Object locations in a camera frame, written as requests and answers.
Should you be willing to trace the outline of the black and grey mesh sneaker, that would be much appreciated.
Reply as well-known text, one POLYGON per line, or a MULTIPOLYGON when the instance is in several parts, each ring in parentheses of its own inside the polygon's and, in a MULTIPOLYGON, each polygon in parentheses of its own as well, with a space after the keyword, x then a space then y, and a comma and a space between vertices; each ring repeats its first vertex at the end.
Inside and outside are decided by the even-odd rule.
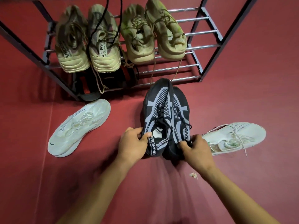
POLYGON ((190 108, 184 93, 177 86, 173 87, 173 92, 173 107, 171 110, 173 131, 162 156, 171 162, 178 162, 184 160, 184 154, 178 144, 181 141, 186 141, 187 145, 191 146, 190 130, 192 126, 189 121, 190 108))
POLYGON ((147 139, 144 158, 159 157, 168 147, 172 138, 173 126, 173 85, 169 79, 157 80, 148 90, 143 101, 141 136, 151 132, 147 139))

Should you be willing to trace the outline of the black metal shoe rack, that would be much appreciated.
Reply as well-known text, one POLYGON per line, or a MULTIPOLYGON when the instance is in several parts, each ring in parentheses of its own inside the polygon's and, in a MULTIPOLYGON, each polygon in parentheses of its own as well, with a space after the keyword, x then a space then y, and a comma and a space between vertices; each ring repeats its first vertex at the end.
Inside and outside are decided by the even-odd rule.
MULTIPOLYGON (((184 9, 171 9, 169 10, 170 13, 176 12, 187 12, 187 11, 196 11, 197 14, 195 18, 186 18, 177 20, 178 23, 184 22, 193 22, 193 26, 190 33, 186 34, 187 40, 187 49, 185 54, 191 55, 194 61, 194 64, 187 64, 182 65, 179 67, 169 67, 169 68, 154 68, 153 70, 148 71, 139 71, 138 67, 143 67, 149 64, 140 64, 133 67, 135 77, 136 77, 136 85, 132 87, 125 87, 123 88, 121 83, 125 85, 125 82, 115 82, 115 87, 112 89, 105 89, 107 92, 114 92, 119 90, 133 90, 133 89, 144 89, 148 88, 153 84, 151 83, 139 83, 138 80, 150 78, 152 75, 153 77, 162 77, 166 75, 174 74, 174 70, 182 69, 182 68, 191 68, 196 67, 199 71, 198 75, 196 76, 189 76, 184 78, 177 78, 173 79, 173 82, 176 84, 184 84, 184 83, 191 83, 191 82, 202 82, 208 71, 211 69, 212 65, 215 63, 216 59, 219 57, 220 53, 226 46, 227 42, 233 36, 237 28, 240 26, 241 22, 247 16, 249 11, 252 9, 253 5, 256 3, 257 0, 247 0, 242 7, 241 11, 235 18, 234 22, 231 24, 230 28, 226 32, 225 36, 223 37, 216 27, 213 19, 211 18, 210 14, 208 13, 205 5, 207 0, 202 0, 200 6, 197 8, 184 8, 184 9), (212 45, 203 45, 203 46, 192 46, 192 37, 197 35, 205 35, 205 34, 213 34, 216 39, 216 44, 212 45), (203 69, 195 51, 199 49, 207 49, 207 48, 216 48, 215 52, 211 56, 209 62, 207 63, 206 67, 203 69)), ((45 39, 45 47, 43 52, 43 58, 38 56, 31 48, 28 47, 25 42, 23 42, 11 29, 9 29, 2 21, 0 21, 0 35, 6 39, 10 44, 12 44, 17 50, 23 53, 28 59, 30 59, 36 66, 38 66, 42 71, 44 71, 54 82, 56 82, 63 90, 65 90, 71 97, 73 97, 76 101, 94 101, 98 99, 101 95, 100 92, 93 92, 91 94, 81 94, 79 85, 84 85, 83 80, 81 80, 77 73, 74 73, 72 76, 72 87, 68 85, 66 81, 64 81, 54 69, 61 68, 58 64, 52 64, 49 60, 49 57, 52 53, 55 52, 52 49, 51 44, 52 40, 55 37, 55 26, 56 21, 52 19, 48 11, 46 10, 45 6, 40 2, 40 0, 33 0, 32 3, 35 7, 39 10, 39 12, 43 15, 44 19, 47 21, 47 35, 45 39)))

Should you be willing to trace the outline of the beige sneaker with green tint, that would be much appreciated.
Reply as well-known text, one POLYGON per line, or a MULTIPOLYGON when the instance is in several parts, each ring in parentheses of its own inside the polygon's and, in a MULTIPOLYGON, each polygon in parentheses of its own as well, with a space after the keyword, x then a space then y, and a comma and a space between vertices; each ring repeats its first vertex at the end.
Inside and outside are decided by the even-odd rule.
POLYGON ((148 0, 145 5, 145 18, 157 39, 158 52, 162 58, 181 62, 187 49, 187 37, 176 19, 160 0, 148 0))
POLYGON ((125 66, 145 64, 155 58, 154 33, 145 18, 145 9, 139 4, 129 5, 122 13, 121 35, 126 45, 123 53, 125 66))

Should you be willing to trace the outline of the person's left forearm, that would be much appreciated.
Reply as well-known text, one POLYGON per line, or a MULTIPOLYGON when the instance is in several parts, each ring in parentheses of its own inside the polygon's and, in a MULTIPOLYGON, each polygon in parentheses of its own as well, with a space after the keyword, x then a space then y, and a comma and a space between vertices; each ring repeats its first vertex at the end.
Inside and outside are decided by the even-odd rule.
POLYGON ((56 224, 100 224, 118 187, 140 159, 117 156, 88 194, 81 197, 56 224))

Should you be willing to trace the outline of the black and red sandal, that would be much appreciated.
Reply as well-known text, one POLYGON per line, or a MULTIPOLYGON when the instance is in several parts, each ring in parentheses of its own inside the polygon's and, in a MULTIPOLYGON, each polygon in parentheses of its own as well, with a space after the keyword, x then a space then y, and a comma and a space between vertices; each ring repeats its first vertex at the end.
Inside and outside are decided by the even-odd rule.
POLYGON ((91 67, 73 74, 73 89, 81 100, 92 102, 101 97, 96 79, 91 67))
POLYGON ((114 72, 100 73, 104 85, 109 89, 130 89, 136 86, 139 81, 139 70, 136 66, 133 68, 123 65, 114 72))

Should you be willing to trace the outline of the white sneaker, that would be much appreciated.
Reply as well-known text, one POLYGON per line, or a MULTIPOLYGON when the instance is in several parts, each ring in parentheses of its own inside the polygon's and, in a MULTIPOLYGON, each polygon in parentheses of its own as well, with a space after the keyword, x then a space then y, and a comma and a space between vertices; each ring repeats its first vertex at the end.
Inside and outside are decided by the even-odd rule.
POLYGON ((52 134, 47 150, 54 157, 72 154, 83 137, 99 128, 110 115, 111 106, 105 99, 93 101, 69 116, 52 134))
POLYGON ((202 138, 208 143, 212 155, 227 154, 256 146, 266 138, 266 130, 258 124, 234 122, 220 125, 202 138))

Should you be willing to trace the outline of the person's right forearm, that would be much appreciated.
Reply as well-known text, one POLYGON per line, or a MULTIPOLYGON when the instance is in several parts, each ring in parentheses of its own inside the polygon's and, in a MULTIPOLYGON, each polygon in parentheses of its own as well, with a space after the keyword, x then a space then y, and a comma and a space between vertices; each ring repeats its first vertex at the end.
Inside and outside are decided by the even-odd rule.
POLYGON ((235 224, 280 224, 217 167, 197 172, 218 195, 235 224))

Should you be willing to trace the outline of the person's left hand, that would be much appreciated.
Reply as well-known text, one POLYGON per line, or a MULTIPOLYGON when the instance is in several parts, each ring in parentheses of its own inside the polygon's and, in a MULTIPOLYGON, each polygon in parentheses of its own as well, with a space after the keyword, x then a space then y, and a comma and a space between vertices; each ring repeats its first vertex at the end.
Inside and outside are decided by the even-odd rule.
POLYGON ((148 147, 147 141, 140 141, 143 128, 127 128, 121 136, 118 145, 117 159, 122 160, 130 166, 138 162, 145 154, 148 147))

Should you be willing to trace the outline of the person's right hand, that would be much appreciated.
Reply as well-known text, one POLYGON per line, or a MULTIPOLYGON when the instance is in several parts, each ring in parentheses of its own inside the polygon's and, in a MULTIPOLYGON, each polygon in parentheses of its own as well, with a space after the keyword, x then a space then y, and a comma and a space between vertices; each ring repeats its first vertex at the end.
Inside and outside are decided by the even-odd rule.
POLYGON ((216 169, 208 143, 201 135, 191 138, 191 150, 182 150, 185 161, 197 171, 202 178, 207 178, 209 173, 216 169))

